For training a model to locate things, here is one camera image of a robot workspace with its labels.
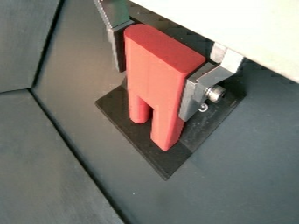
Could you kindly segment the wrist-2 gripper right finger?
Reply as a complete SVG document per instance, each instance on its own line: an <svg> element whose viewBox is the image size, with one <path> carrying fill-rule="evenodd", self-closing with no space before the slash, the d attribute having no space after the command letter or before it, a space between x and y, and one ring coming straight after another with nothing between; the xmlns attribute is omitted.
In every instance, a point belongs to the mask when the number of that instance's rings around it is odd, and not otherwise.
<svg viewBox="0 0 299 224"><path fill-rule="evenodd" d="M237 72L242 59L244 57L238 53L224 45L213 43L209 61L200 66L185 81L178 110L178 117L185 122L200 109L205 100L214 103L220 101L225 90L218 83Z"/></svg>

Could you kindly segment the wrist-2 gripper left finger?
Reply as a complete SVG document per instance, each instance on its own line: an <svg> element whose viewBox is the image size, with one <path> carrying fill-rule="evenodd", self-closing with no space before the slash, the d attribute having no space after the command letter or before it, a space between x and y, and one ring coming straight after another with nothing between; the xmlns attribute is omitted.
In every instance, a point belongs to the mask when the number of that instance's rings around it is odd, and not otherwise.
<svg viewBox="0 0 299 224"><path fill-rule="evenodd" d="M126 69L123 30L134 21L129 19L125 0L93 0L93 2L106 27L115 70L122 73Z"/></svg>

